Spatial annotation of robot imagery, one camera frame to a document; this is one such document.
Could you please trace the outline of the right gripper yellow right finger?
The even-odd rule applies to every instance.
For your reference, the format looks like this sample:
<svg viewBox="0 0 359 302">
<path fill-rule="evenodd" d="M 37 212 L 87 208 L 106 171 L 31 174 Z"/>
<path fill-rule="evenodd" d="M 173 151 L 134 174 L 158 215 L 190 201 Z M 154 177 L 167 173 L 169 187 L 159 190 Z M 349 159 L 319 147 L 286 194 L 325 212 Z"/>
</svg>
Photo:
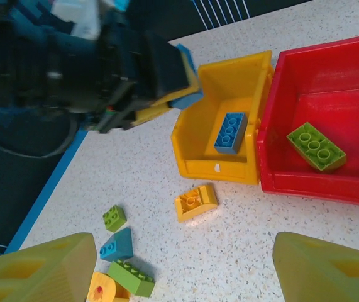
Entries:
<svg viewBox="0 0 359 302">
<path fill-rule="evenodd" d="M 359 301 L 359 250 L 279 232 L 273 263 L 285 301 Z"/>
</svg>

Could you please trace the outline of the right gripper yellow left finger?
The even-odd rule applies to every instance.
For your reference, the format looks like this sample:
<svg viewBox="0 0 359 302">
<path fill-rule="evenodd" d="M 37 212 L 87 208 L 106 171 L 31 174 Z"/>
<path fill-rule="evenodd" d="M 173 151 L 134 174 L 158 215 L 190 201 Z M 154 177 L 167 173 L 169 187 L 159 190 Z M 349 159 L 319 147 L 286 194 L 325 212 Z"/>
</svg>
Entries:
<svg viewBox="0 0 359 302">
<path fill-rule="evenodd" d="M 85 301 L 97 261 L 91 233 L 0 256 L 0 301 Z"/>
</svg>

